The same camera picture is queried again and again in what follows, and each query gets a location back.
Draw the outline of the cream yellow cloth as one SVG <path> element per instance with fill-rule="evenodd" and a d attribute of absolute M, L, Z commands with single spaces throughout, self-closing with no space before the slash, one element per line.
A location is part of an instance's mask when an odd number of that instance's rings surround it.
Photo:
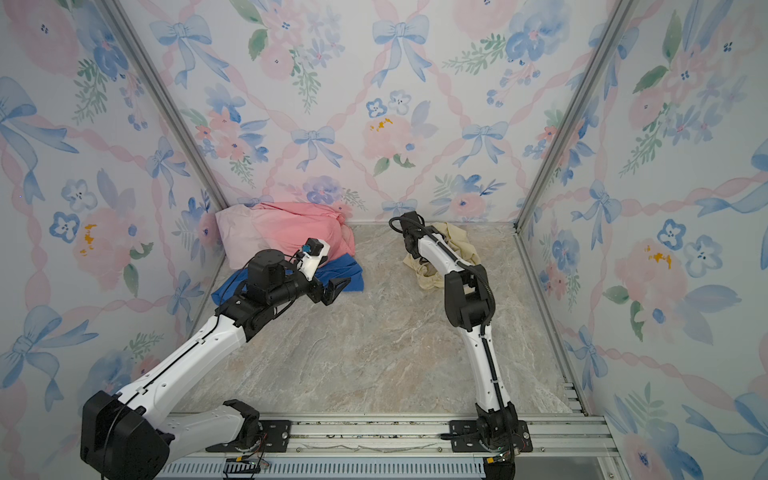
<path fill-rule="evenodd" d="M 464 263 L 470 265 L 481 263 L 477 249 L 470 242 L 468 234 L 464 229 L 445 222 L 436 222 L 432 224 L 432 227 L 440 233 L 448 247 Z M 415 272 L 417 283 L 423 290 L 444 288 L 443 276 L 431 264 L 425 263 L 421 259 L 414 259 L 410 254 L 405 256 L 403 263 Z"/>

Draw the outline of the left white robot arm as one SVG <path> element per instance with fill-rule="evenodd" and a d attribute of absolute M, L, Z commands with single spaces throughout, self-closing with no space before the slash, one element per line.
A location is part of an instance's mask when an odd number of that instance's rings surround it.
<path fill-rule="evenodd" d="M 335 301 L 350 281 L 316 278 L 329 251 L 325 241 L 309 238 L 293 255 L 256 253 L 244 266 L 245 280 L 189 340 L 118 392 L 100 390 L 85 402 L 81 460 L 104 479 L 153 479 L 167 464 L 215 445 L 245 454 L 262 448 L 260 413 L 241 400 L 177 419 L 170 414 L 208 372 L 298 299 Z"/>

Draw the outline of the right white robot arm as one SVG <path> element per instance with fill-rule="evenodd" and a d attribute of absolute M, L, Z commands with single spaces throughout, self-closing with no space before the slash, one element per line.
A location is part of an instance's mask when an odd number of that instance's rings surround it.
<path fill-rule="evenodd" d="M 446 317 L 463 341 L 473 374 L 477 442 L 499 455 L 530 452 L 527 424 L 519 418 L 497 365 L 491 326 L 496 301 L 485 268 L 462 259 L 415 211 L 391 218 L 389 227 L 402 235 L 412 259 L 432 266 L 443 279 Z"/>

